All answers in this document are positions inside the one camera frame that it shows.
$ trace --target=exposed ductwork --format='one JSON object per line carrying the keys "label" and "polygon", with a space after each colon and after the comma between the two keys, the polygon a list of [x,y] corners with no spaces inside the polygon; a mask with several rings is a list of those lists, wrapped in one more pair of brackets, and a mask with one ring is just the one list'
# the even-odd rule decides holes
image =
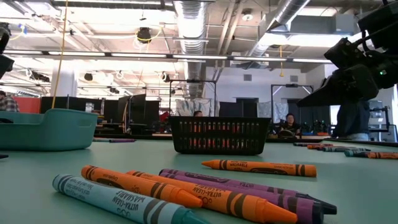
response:
{"label": "exposed ductwork", "polygon": [[278,8],[271,12],[274,16],[270,18],[267,16],[267,20],[263,25],[266,28],[266,32],[254,45],[254,47],[246,54],[247,56],[261,57],[268,49],[268,38],[269,34],[267,31],[275,29],[277,27],[287,25],[297,16],[297,14],[310,2],[310,0],[281,0]]}
{"label": "exposed ductwork", "polygon": [[[182,40],[181,49],[183,54],[204,54],[205,43],[202,39],[205,37],[206,9],[208,3],[199,1],[175,1],[175,10],[178,14],[179,36],[191,40]],[[200,62],[185,62],[185,78],[200,79]],[[198,85],[187,85],[191,97],[198,96]]]}

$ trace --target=metal frame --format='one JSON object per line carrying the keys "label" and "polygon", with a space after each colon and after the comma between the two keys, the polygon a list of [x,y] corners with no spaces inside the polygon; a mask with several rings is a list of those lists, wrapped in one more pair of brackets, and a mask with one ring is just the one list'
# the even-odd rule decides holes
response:
{"label": "metal frame", "polygon": [[[272,84],[271,85],[271,121],[274,122],[274,95],[282,88],[298,88],[302,87],[308,94],[313,93],[313,86],[311,85],[296,85],[296,84],[285,84],[285,85],[280,85],[280,84]],[[299,109],[299,118],[301,122],[301,108]]]}
{"label": "metal frame", "polygon": [[216,111],[217,111],[217,81],[213,80],[170,80],[170,88],[169,88],[169,114],[171,114],[172,109],[172,83],[173,82],[187,82],[187,83],[212,83],[214,85],[214,102],[215,102],[215,110],[214,110],[214,116],[216,116]]}

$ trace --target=black plastic basket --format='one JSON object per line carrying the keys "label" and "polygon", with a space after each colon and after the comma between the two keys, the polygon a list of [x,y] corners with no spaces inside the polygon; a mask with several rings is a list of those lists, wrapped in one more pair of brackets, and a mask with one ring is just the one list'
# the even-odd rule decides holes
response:
{"label": "black plastic basket", "polygon": [[179,153],[257,155],[271,119],[173,116],[169,121]]}

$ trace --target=light blue crayon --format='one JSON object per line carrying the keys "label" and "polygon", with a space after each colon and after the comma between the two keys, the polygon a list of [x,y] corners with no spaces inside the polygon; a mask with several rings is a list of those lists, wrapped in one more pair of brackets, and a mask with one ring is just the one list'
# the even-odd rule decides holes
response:
{"label": "light blue crayon", "polygon": [[143,224],[210,224],[184,206],[60,174],[53,188],[67,196]]}

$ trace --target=ceiling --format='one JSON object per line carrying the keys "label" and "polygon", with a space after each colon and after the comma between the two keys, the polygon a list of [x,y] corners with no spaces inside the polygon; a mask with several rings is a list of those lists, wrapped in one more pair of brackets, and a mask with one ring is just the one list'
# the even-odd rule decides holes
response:
{"label": "ceiling", "polygon": [[[217,53],[217,46],[223,30],[223,21],[227,15],[228,6],[232,0],[217,0],[207,9],[206,23],[206,54]],[[7,49],[17,50],[54,50],[62,46],[63,16],[65,7],[53,7],[54,1],[42,1],[21,6],[17,3],[10,6],[0,1],[0,22],[10,23],[11,41]],[[278,1],[242,0],[244,9],[252,9],[253,19],[238,20],[234,38],[227,49],[232,52],[250,50],[258,38],[258,26],[265,13],[277,8]],[[334,16],[335,14],[352,14],[365,12],[378,7],[381,1],[317,1],[312,0],[300,15],[304,16]],[[140,44],[136,33],[140,27],[149,27],[152,36],[150,44]],[[147,9],[111,9],[95,7],[68,7],[65,50],[79,52],[143,52],[180,54],[177,18],[172,11],[157,11]],[[328,47],[309,47],[283,45],[283,57],[323,58]],[[270,57],[279,57],[279,48],[268,48]],[[4,83],[44,83],[31,79],[31,71],[52,78],[54,66],[58,61],[49,58],[13,57],[16,61],[14,70],[5,74],[1,80]],[[120,85],[120,94],[114,94],[109,88],[80,88],[79,94],[87,97],[113,97],[123,94],[135,94],[141,90],[135,87],[153,87],[161,90],[148,90],[147,94],[156,99],[158,96],[168,101],[168,83],[161,80],[162,73],[169,74],[171,79],[184,79],[183,62],[142,62],[117,60],[73,60],[69,65],[79,70],[79,85]],[[302,68],[301,63],[286,63],[284,68]],[[270,63],[269,68],[279,68],[280,63]],[[93,81],[84,79],[84,74],[92,73]],[[173,87],[182,87],[185,83],[173,83]],[[38,95],[48,95],[50,87],[14,87]],[[177,90],[175,98],[182,98],[185,91]]]}

